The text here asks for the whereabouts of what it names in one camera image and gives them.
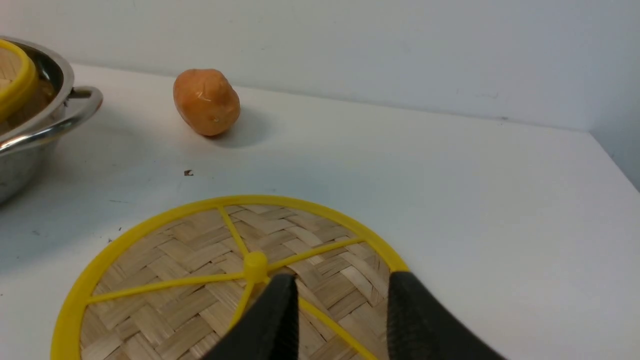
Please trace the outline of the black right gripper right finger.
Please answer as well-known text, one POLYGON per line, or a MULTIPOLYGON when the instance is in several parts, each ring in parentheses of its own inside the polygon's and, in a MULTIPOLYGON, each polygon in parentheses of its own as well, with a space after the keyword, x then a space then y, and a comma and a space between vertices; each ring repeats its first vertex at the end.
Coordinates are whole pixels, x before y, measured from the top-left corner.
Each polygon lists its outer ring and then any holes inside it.
POLYGON ((386 320, 391 360, 503 360, 409 271, 390 274, 386 320))

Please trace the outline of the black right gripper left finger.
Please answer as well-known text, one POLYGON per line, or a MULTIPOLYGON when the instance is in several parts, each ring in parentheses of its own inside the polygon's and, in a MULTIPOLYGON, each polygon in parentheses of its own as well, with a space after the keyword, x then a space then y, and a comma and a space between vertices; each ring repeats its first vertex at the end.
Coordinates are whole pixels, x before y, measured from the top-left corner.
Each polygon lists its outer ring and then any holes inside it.
POLYGON ((297 360, 298 289, 293 275, 275 275, 203 360, 297 360))

